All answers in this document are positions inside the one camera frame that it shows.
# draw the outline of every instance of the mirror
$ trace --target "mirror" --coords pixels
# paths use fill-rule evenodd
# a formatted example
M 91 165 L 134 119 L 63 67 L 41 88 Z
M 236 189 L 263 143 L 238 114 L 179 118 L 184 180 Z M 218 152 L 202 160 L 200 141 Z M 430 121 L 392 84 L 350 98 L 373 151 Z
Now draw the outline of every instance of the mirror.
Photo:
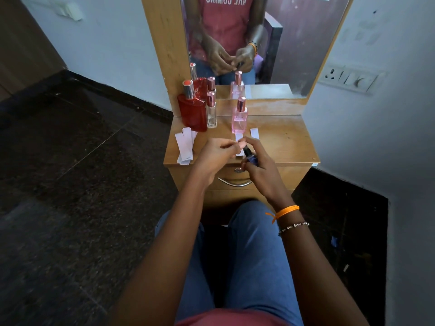
M 218 98 L 230 98 L 235 70 L 247 98 L 269 84 L 266 98 L 304 98 L 348 2 L 181 0 L 190 61 L 198 77 L 216 78 Z

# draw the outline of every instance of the red t-shirt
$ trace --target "red t-shirt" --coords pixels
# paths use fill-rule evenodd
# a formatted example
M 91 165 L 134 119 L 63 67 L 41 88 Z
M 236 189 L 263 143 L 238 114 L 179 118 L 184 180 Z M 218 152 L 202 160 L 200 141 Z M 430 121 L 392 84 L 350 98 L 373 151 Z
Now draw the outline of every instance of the red t-shirt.
M 175 326 L 288 326 L 274 315 L 255 310 L 213 309 L 182 320 Z
M 205 31 L 234 56 L 246 46 L 245 33 L 253 0 L 198 0 Z M 200 60 L 207 60 L 201 45 L 189 36 L 189 51 Z

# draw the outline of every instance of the rose gold cap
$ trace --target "rose gold cap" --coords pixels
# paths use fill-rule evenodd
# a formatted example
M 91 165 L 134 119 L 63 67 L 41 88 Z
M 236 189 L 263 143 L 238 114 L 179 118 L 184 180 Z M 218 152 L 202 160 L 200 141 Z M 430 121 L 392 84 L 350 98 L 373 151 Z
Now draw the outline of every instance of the rose gold cap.
M 195 90 L 193 89 L 192 80 L 183 81 L 183 89 L 184 89 L 184 95 L 186 96 L 187 99 L 195 98 Z
M 237 110 L 239 112 L 244 112 L 246 107 L 246 97 L 239 97 L 237 99 Z
M 207 93 L 207 106 L 209 107 L 215 107 L 216 106 L 216 99 L 215 99 L 215 92 L 209 91 Z
M 207 90 L 212 91 L 216 89 L 216 80 L 214 76 L 207 78 Z
M 195 63 L 191 63 L 191 76 L 192 76 L 192 80 L 198 79 L 198 76 L 196 74 L 196 64 Z
M 234 83 L 237 86 L 242 84 L 242 71 L 236 71 L 236 77 L 234 78 Z

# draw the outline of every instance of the orange bracelet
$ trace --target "orange bracelet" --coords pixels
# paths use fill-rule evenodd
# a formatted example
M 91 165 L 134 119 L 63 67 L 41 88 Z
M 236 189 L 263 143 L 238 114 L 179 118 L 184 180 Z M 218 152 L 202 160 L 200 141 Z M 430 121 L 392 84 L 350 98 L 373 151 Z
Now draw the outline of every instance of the orange bracelet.
M 297 206 L 297 205 L 293 205 L 293 206 L 289 206 L 289 207 L 286 207 L 286 208 L 280 210 L 280 211 L 279 211 L 278 213 L 276 213 L 275 215 L 270 214 L 270 213 L 266 213 L 266 214 L 267 214 L 267 215 L 270 215 L 270 216 L 273 217 L 273 221 L 272 221 L 272 224 L 273 224 L 273 223 L 275 223 L 275 221 L 276 221 L 277 219 L 279 219 L 281 216 L 283 216 L 283 215 L 285 215 L 285 214 L 288 214 L 288 213 L 290 213 L 290 212 L 293 212 L 294 210 L 298 210 L 298 209 L 299 209 L 299 206 Z
M 255 45 L 255 43 L 250 42 L 250 43 L 248 43 L 247 45 L 248 45 L 248 46 L 249 46 L 249 45 L 253 46 L 253 47 L 254 47 L 254 50 L 255 50 L 255 55 L 257 55 L 257 46 Z

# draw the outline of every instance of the dark blue perfume bottle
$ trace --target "dark blue perfume bottle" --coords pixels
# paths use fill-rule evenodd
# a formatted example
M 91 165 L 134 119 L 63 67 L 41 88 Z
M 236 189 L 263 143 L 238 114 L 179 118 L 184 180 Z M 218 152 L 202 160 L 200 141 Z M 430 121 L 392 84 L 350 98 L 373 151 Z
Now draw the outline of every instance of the dark blue perfume bottle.
M 243 148 L 243 152 L 245 153 L 245 156 L 250 163 L 252 163 L 255 166 L 258 166 L 257 157 L 251 152 L 251 150 L 247 146 Z

